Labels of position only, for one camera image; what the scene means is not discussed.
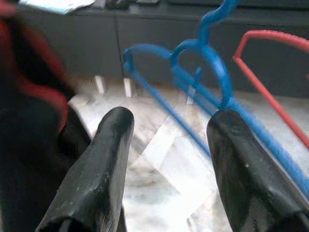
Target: floor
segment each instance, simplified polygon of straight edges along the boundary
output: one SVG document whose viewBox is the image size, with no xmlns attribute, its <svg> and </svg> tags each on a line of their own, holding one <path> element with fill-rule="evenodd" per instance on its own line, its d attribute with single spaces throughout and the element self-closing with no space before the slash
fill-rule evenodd
<svg viewBox="0 0 309 232">
<path fill-rule="evenodd" d="M 209 117 L 170 86 L 156 85 L 199 136 L 207 142 Z M 185 132 L 142 88 L 126 98 L 122 83 L 108 82 L 105 94 L 95 83 L 83 80 L 74 105 L 89 133 L 112 108 L 132 111 L 135 129 L 126 172 L 123 204 L 129 232 L 230 232 L 210 160 Z M 264 122 L 269 131 L 309 175 L 309 152 L 258 94 L 236 97 Z M 301 128 L 309 134 L 308 99 L 278 98 Z"/>
</svg>

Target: red fabric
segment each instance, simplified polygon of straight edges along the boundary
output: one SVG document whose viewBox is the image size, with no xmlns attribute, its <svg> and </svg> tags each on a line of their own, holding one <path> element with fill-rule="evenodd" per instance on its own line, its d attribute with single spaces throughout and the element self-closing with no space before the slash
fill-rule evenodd
<svg viewBox="0 0 309 232">
<path fill-rule="evenodd" d="M 50 65 L 50 68 L 55 72 L 55 75 L 64 77 L 61 63 L 53 55 L 52 51 L 49 50 L 48 44 L 45 43 L 44 40 L 42 40 L 39 36 L 37 36 L 36 33 L 31 34 L 29 29 L 25 30 L 25 34 L 27 35 L 30 44 L 35 45 L 34 49 L 38 51 L 38 54 L 42 54 L 42 58 L 46 61 L 48 65 Z M 10 49 L 12 47 L 11 41 L 11 35 L 7 25 L 3 20 L 0 20 L 1 52 L 3 52 L 3 55 L 5 56 L 7 68 L 11 72 L 15 73 L 15 82 L 17 87 L 20 89 L 21 92 L 42 99 L 47 103 L 51 104 L 55 109 L 57 109 L 60 114 L 59 131 L 61 131 L 67 121 L 67 99 L 62 93 L 54 89 L 31 83 L 26 77 L 22 75 L 22 73 L 20 73 L 20 71 L 17 69 L 14 54 Z"/>
<path fill-rule="evenodd" d="M 4 17 L 15 15 L 15 5 L 7 3 L 6 0 L 0 0 L 0 15 Z"/>
<path fill-rule="evenodd" d="M 271 104 L 271 106 L 276 110 L 276 112 L 281 116 L 285 123 L 291 128 L 294 134 L 299 138 L 299 140 L 309 149 L 309 138 L 308 136 L 298 127 L 290 115 L 285 111 L 285 109 L 276 101 L 272 94 L 267 90 L 263 83 L 258 79 L 258 77 L 250 70 L 250 68 L 241 59 L 241 53 L 250 38 L 257 39 L 268 39 L 282 42 L 294 46 L 300 50 L 309 53 L 309 41 L 303 38 L 299 38 L 294 35 L 289 35 L 278 31 L 269 30 L 252 30 L 248 31 L 243 37 L 239 44 L 239 47 L 233 57 L 234 61 L 239 65 L 242 71 L 246 74 L 248 79 L 253 83 L 256 89 L 266 98 L 266 100 Z"/>
</svg>

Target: paper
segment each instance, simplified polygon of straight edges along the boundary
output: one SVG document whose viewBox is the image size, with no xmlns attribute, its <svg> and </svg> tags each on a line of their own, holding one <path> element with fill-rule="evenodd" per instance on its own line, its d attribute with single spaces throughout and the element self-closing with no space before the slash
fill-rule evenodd
<svg viewBox="0 0 309 232">
<path fill-rule="evenodd" d="M 65 15 L 80 7 L 89 6 L 95 0 L 20 0 L 20 4 L 33 6 L 35 8 Z"/>
</svg>

